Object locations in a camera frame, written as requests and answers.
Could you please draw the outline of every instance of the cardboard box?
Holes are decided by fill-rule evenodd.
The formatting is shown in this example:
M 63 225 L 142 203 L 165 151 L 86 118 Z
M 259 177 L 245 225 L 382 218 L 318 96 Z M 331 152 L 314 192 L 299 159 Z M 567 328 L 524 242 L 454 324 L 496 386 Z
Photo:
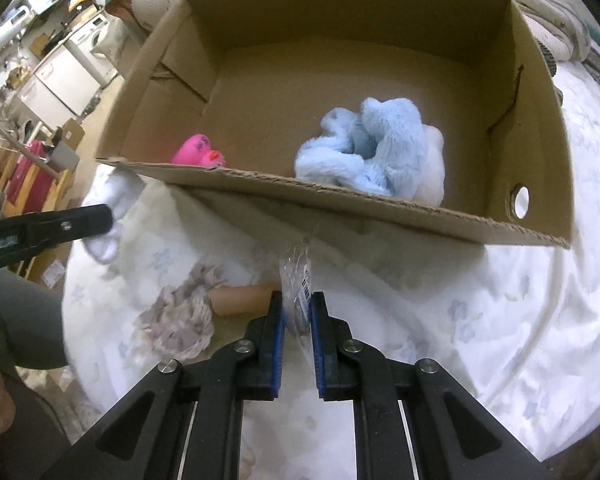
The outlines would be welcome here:
M 72 150 L 77 150 L 84 137 L 84 129 L 75 119 L 69 119 L 62 126 L 62 140 Z
M 408 97 L 442 131 L 442 208 L 293 178 L 321 117 L 368 96 Z M 231 169 L 166 164 L 196 132 Z M 485 244 L 571 240 L 564 123 L 512 0 L 180 0 L 140 51 L 98 157 L 173 184 Z M 512 199 L 521 185 L 523 219 Z
M 48 43 L 49 36 L 43 32 L 31 42 L 29 45 L 29 51 L 38 59 L 43 59 L 43 57 L 45 57 L 44 50 Z

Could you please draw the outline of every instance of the cardboard box flap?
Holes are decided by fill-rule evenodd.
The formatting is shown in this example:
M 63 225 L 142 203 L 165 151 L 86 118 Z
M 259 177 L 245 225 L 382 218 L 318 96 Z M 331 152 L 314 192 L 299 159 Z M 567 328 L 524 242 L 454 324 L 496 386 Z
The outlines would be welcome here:
M 164 164 L 110 163 L 181 186 L 263 196 L 319 209 L 353 213 L 363 218 L 408 223 L 416 229 L 442 232 L 451 237 L 481 244 L 568 247 L 568 242 L 562 238 L 539 234 L 520 226 L 447 209 L 421 206 L 406 200 L 368 195 L 351 189 L 300 182 L 292 178 L 228 168 L 207 170 Z
M 162 63 L 207 101 L 216 84 L 222 52 L 205 24 L 193 14 L 169 41 Z
M 476 59 L 509 0 L 189 0 L 222 46 L 325 36 Z
M 514 103 L 489 132 L 491 189 L 486 213 L 570 240 L 573 181 L 564 121 L 538 44 L 515 5 L 511 21 L 519 84 Z M 513 201 L 521 186 L 528 189 L 529 206 L 519 219 Z

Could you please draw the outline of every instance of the plastic bag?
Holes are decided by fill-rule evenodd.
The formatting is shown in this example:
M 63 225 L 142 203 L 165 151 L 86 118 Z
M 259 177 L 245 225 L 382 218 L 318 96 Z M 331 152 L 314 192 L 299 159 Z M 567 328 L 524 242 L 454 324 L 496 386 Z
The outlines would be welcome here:
M 304 238 L 280 258 L 282 316 L 287 331 L 298 341 L 307 362 L 313 366 L 311 341 L 312 266 L 309 240 Z

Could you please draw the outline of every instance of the pink rubber duck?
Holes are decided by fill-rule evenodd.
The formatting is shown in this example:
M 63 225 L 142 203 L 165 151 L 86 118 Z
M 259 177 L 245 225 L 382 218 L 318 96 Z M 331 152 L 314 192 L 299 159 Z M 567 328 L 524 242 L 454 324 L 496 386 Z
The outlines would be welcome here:
M 218 150 L 212 150 L 208 137 L 202 134 L 189 137 L 177 153 L 173 155 L 171 163 L 185 166 L 202 166 L 203 168 L 226 167 L 224 155 Z

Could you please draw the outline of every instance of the white bedsheet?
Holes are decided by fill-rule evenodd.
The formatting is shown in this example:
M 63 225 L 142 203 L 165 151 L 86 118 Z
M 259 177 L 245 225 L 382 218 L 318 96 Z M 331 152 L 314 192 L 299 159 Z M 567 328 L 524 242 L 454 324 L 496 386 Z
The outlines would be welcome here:
M 585 436 L 600 423 L 600 87 L 580 63 L 560 65 L 555 83 L 573 156 L 571 250 L 481 247 L 151 181 L 123 220 L 117 264 L 96 264 L 79 243 L 68 264 L 66 346 L 88 395 L 107 409 L 154 363 L 129 358 L 130 324 L 195 261 L 223 263 L 232 285 L 266 281 L 310 234 L 316 290 L 356 338 L 393 359 L 436 359 L 540 460 Z M 224 320 L 214 348 L 241 329 Z M 280 399 L 245 408 L 245 474 L 355 478 L 350 404 L 321 402 L 288 343 Z

